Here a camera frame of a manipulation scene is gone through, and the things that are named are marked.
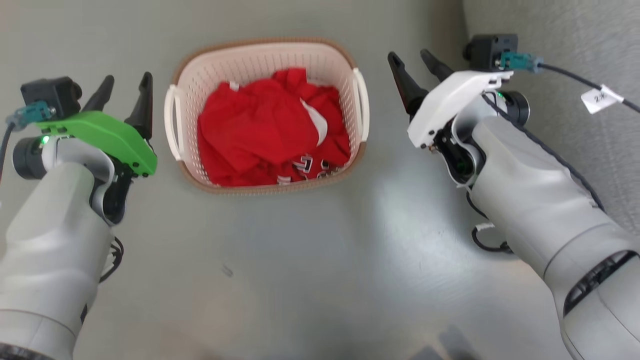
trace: cable label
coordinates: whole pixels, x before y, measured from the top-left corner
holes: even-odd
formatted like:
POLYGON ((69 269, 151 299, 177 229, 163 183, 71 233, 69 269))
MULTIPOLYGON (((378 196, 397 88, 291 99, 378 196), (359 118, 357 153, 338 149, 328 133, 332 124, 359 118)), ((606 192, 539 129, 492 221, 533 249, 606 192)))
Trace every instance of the cable label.
POLYGON ((602 85, 602 90, 589 90, 582 94, 580 98, 582 99, 582 102, 584 102, 589 113, 592 114, 595 114, 604 108, 608 108, 617 102, 622 102, 625 99, 604 85, 602 85))

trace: red clothing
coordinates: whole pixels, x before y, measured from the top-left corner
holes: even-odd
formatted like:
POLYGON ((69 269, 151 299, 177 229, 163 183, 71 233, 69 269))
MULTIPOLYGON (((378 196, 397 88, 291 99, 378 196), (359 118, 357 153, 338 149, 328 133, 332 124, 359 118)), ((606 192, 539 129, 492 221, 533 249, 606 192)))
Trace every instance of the red clothing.
POLYGON ((339 100, 336 88, 307 83, 305 69, 276 72, 237 92, 220 84, 198 118, 200 160, 209 179, 258 186, 315 179, 343 167, 351 154, 339 100), (320 146, 300 99, 327 121, 320 146))

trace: white basket handle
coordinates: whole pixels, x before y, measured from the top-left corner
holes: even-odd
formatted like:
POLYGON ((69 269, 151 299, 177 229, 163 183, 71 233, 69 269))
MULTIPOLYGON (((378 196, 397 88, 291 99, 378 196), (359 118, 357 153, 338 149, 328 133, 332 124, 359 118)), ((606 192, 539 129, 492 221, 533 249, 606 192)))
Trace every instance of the white basket handle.
POLYGON ((176 161, 182 160, 184 155, 184 148, 182 146, 182 109, 180 103, 180 94, 182 91, 175 85, 170 85, 169 90, 166 92, 164 98, 164 131, 166 132, 166 139, 169 142, 169 148, 176 161), (173 129, 173 106, 175 105, 175 127, 178 129, 178 134, 173 129))
POLYGON ((369 118, 371 114, 369 113, 369 93, 367 92, 367 85, 364 82, 364 78, 362 77, 362 73, 358 68, 353 69, 353 73, 356 76, 356 81, 358 82, 358 95, 360 96, 360 123, 362 125, 362 141, 367 141, 369 137, 369 118))

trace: gray table surface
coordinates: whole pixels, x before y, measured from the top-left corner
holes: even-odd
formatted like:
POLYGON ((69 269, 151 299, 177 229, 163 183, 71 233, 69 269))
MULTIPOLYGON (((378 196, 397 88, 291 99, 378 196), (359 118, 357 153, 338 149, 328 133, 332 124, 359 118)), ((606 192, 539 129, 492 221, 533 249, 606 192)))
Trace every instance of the gray table surface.
MULTIPOLYGON (((419 50, 461 69, 466 38, 459 1, 0 0, 6 114, 27 81, 68 75, 86 100, 112 74, 105 111, 123 119, 143 72, 155 77, 159 168, 130 191, 115 229, 124 262, 100 287, 76 359, 568 359, 545 285, 514 257, 475 247, 481 219, 463 190, 406 136, 387 53, 431 88, 419 50), (372 117, 359 168, 274 197, 190 186, 163 131, 180 60, 228 40, 296 35, 337 40, 360 64, 372 117)), ((6 164, 2 231, 35 186, 6 164)))

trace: brown basket rim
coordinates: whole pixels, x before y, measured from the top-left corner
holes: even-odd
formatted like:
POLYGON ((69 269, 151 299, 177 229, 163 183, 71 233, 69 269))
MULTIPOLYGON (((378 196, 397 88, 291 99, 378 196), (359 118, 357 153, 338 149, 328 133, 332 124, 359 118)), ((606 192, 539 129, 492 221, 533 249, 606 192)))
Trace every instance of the brown basket rim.
MULTIPOLYGON (((315 43, 315 44, 324 44, 331 46, 332 48, 338 50, 341 55, 349 63, 352 69, 356 69, 358 66, 353 59, 353 57, 338 43, 333 40, 328 40, 326 38, 320 37, 273 37, 273 38, 255 38, 249 40, 239 40, 234 42, 227 42, 224 44, 213 45, 208 47, 203 47, 189 56, 185 57, 178 69, 173 74, 172 84, 178 85, 178 80, 180 79, 180 75, 182 75, 182 71, 187 65, 191 62, 191 60, 196 57, 210 53, 213 51, 229 49, 232 47, 239 46, 248 46, 248 45, 259 45, 259 44, 274 44, 274 43, 282 43, 282 42, 298 42, 298 43, 315 43)), ((180 171, 182 175, 196 188, 213 194, 218 195, 267 195, 267 194, 276 194, 276 193, 289 193, 289 192, 298 192, 302 190, 309 190, 313 188, 319 188, 321 186, 337 183, 353 172, 353 169, 360 163, 362 157, 364 156, 364 152, 367 148, 366 142, 361 142, 358 146, 358 152, 356 153, 355 158, 347 167, 343 168, 338 174, 324 177, 322 179, 315 179, 309 181, 300 181, 297 183, 292 183, 289 185, 267 185, 267 186, 251 186, 251 187, 241 187, 241 188, 225 188, 220 186, 213 185, 205 185, 200 181, 196 180, 193 175, 187 169, 187 165, 183 160, 179 160, 178 166, 180 167, 180 171)))

